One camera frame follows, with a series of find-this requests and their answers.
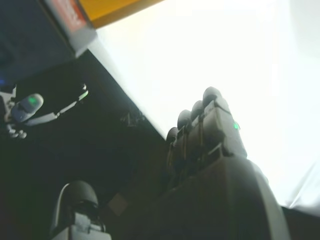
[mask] red label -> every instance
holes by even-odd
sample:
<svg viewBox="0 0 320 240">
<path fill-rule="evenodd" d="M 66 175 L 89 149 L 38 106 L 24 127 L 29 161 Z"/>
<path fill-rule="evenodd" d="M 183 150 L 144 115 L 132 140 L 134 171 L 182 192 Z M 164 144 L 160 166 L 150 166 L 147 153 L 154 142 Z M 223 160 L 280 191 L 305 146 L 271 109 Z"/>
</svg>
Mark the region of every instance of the red label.
<svg viewBox="0 0 320 240">
<path fill-rule="evenodd" d="M 52 2 L 71 32 L 75 32 L 87 24 L 75 0 L 52 0 Z"/>
</svg>

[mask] yellow object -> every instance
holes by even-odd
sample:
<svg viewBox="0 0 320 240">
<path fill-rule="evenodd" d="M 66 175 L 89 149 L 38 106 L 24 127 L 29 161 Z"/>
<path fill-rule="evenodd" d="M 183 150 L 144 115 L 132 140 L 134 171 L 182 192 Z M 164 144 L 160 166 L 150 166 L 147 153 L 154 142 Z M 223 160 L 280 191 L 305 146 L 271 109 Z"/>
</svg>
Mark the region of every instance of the yellow object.
<svg viewBox="0 0 320 240">
<path fill-rule="evenodd" d="M 97 29 L 125 18 L 162 0 L 79 0 Z"/>
</svg>

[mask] orange label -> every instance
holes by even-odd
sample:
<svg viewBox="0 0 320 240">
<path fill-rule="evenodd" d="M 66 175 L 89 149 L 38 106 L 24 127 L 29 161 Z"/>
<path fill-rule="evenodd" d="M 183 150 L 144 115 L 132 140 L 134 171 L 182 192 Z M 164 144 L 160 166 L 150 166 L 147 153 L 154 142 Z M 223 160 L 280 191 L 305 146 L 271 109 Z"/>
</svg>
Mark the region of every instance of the orange label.
<svg viewBox="0 0 320 240">
<path fill-rule="evenodd" d="M 75 0 L 52 0 L 52 2 L 71 32 L 75 32 L 87 24 Z"/>
</svg>

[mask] white surface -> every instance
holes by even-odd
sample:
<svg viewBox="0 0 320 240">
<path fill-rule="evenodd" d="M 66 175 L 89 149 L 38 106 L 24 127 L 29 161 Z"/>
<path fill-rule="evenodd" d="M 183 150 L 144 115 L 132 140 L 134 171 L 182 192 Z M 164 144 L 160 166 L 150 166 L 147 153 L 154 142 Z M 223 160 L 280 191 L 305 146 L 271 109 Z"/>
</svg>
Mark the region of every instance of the white surface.
<svg viewBox="0 0 320 240">
<path fill-rule="evenodd" d="M 278 202 L 316 208 L 319 13 L 317 0 L 165 0 L 99 29 L 90 50 L 164 138 L 218 88 Z"/>
</svg>

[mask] green indicator light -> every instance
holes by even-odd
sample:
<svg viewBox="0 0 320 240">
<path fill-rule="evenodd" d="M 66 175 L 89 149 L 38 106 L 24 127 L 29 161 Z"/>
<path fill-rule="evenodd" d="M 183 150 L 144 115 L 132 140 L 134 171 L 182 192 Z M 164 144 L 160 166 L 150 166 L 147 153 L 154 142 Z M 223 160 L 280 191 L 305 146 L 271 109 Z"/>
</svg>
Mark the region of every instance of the green indicator light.
<svg viewBox="0 0 320 240">
<path fill-rule="evenodd" d="M 35 97 L 29 97 L 28 99 L 29 103 L 31 103 L 32 105 L 37 104 L 37 99 Z"/>
</svg>

